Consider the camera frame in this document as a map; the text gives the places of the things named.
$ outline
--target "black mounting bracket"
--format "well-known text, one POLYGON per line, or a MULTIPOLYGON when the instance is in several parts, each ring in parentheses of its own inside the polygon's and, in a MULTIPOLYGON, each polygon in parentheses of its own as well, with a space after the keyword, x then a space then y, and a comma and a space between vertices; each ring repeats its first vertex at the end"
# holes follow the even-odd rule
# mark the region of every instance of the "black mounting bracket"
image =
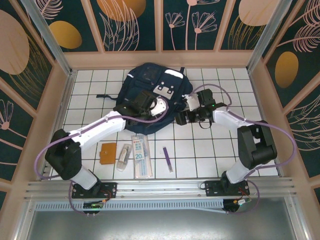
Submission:
POLYGON ((241 181, 236 184, 230 184, 228 188, 224 188, 221 180, 205 181, 201 189, 205 189, 207 197, 221 197, 221 196, 242 196, 243 190, 247 195, 250 195, 249 186, 247 181, 241 181))
POLYGON ((74 184, 71 197, 73 199, 114 199, 116 197, 116 194, 116 182, 101 182, 99 191, 97 193, 85 190, 79 184, 74 184))

